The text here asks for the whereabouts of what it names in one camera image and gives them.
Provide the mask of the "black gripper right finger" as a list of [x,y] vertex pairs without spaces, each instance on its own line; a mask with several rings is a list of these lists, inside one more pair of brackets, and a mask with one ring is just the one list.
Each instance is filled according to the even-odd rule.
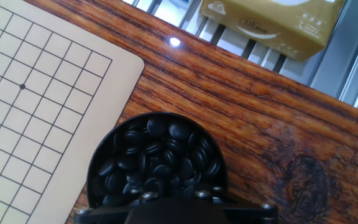
[[229,223],[278,223],[276,205],[253,203],[219,185],[196,183],[179,187],[178,195],[212,203],[219,211],[222,211]]

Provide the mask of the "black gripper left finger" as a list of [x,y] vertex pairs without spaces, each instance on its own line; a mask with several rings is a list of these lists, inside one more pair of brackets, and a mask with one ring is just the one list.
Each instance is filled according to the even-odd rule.
[[132,202],[144,205],[160,199],[165,193],[165,183],[154,183],[145,189],[133,189],[121,195],[108,195],[108,202],[98,208],[79,209],[74,223],[124,223],[134,208]]

